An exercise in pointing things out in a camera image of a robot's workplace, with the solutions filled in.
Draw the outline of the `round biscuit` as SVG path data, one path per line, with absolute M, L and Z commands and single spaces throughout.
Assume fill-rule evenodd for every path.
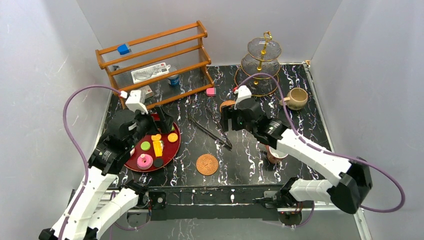
M 170 133 L 170 134 L 167 136 L 167 140 L 168 140 L 170 143 L 175 143 L 175 142 L 177 142 L 177 141 L 178 141 L 178 139 L 179 139 L 179 135 L 178 135 L 177 133 L 175 133 L 175 132 L 172 132 L 172 133 Z
M 162 135 L 160 133 L 151 136 L 151 140 L 153 142 L 160 141 L 161 138 L 162 138 Z

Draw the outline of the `yellow cake slice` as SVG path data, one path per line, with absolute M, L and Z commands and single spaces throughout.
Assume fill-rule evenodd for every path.
M 154 154 L 155 154 L 155 156 L 157 158 L 163 156 L 163 147 L 162 147 L 162 145 L 163 145 L 163 142 L 161 140 L 160 141 L 153 141 L 152 142 L 153 151 L 154 151 Z

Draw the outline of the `black sandwich cookie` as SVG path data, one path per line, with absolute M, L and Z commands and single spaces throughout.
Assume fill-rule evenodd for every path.
M 153 160 L 153 166 L 157 169 L 161 168 L 164 165 L 164 160 L 160 157 Z

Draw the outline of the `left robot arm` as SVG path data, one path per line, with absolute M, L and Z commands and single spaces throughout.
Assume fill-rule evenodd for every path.
M 105 231 L 133 207 L 149 203 L 148 187 L 134 180 L 126 183 L 117 196 L 97 210 L 104 193 L 117 178 L 147 135 L 170 133 L 174 119 L 156 106 L 154 115 L 136 109 L 121 109 L 109 121 L 89 159 L 84 178 L 65 212 L 50 228 L 43 229 L 40 240 L 99 240 Z

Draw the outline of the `metal tongs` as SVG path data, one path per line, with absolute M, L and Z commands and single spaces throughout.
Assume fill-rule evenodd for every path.
M 220 131 L 222 138 L 219 137 L 217 134 L 213 133 L 210 129 L 208 129 L 206 126 L 202 125 L 199 121 L 195 119 L 195 117 L 192 114 L 187 113 L 186 117 L 195 125 L 197 126 L 201 131 L 206 133 L 208 136 L 210 136 L 212 139 L 218 141 L 221 143 L 225 148 L 228 150 L 233 149 L 233 145 L 231 141 L 229 140 L 227 134 L 224 132 L 223 127 L 219 123 L 217 114 L 210 108 L 206 107 L 205 110 L 210 114 L 212 121 L 216 124 L 218 130 Z

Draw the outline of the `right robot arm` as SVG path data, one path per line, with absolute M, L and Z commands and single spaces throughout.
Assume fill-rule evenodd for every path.
M 223 131 L 246 130 L 260 143 L 296 158 L 324 177 L 323 180 L 291 178 L 281 189 L 281 199 L 286 206 L 319 201 L 332 203 L 348 214 L 358 211 L 373 186 L 369 166 L 335 156 L 302 135 L 296 135 L 287 123 L 268 117 L 253 98 L 224 105 L 220 111 Z

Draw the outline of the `dark red round tray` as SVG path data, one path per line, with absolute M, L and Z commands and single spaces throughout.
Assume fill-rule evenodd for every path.
M 181 133 L 173 122 L 170 133 L 146 135 L 135 146 L 135 152 L 124 164 L 128 169 L 147 173 L 159 170 L 172 162 L 181 145 Z

